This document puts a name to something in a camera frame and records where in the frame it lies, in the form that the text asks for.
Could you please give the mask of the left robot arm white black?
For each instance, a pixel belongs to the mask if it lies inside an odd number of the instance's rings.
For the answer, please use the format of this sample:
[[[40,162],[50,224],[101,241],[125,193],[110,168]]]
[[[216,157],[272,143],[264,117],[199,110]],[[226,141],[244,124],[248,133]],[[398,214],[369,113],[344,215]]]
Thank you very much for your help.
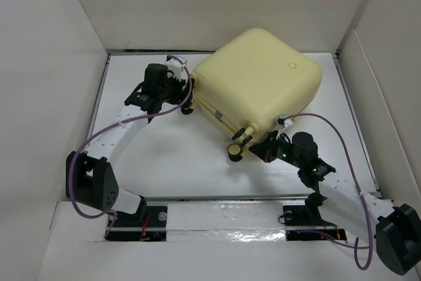
[[[89,218],[80,208],[85,205],[101,215],[127,220],[132,226],[145,222],[146,199],[120,188],[113,168],[136,135],[155,117],[191,105],[194,81],[191,76],[177,77],[186,71],[186,61],[174,55],[163,64],[148,64],[143,81],[126,98],[116,121],[69,154],[66,194],[80,216]]]

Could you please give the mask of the yellow hard-shell suitcase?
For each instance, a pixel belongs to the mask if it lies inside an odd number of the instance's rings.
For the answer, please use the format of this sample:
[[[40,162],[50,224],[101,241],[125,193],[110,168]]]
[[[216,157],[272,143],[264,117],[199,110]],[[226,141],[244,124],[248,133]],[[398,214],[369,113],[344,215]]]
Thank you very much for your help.
[[[269,31],[252,28],[200,62],[191,77],[192,106],[231,138],[227,152],[237,162],[279,127],[280,116],[312,102],[322,71]]]

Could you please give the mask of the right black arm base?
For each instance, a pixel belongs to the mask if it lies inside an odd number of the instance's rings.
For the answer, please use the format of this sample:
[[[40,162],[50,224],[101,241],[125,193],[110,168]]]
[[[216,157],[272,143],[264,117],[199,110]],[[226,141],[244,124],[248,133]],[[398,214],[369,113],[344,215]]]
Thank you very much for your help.
[[[284,205],[278,222],[285,226],[289,242],[347,241],[344,229],[322,220],[306,205]]]

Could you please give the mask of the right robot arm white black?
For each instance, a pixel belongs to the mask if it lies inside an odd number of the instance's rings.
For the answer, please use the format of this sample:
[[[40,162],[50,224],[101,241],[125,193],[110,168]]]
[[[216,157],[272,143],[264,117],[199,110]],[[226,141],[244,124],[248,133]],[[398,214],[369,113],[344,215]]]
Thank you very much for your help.
[[[297,132],[285,140],[271,132],[249,150],[266,163],[280,159],[297,167],[300,181],[313,190],[303,209],[310,223],[331,222],[372,243],[380,261],[395,274],[403,276],[420,262],[416,210],[358,190],[352,178],[340,175],[318,156],[310,134]]]

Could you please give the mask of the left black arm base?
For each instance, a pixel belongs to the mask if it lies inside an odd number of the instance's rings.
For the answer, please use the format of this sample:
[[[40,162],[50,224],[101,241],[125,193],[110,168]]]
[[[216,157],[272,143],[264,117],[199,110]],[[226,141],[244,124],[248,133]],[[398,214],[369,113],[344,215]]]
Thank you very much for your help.
[[[141,218],[123,212],[109,215],[105,239],[110,242],[165,242],[168,207],[148,205]]]

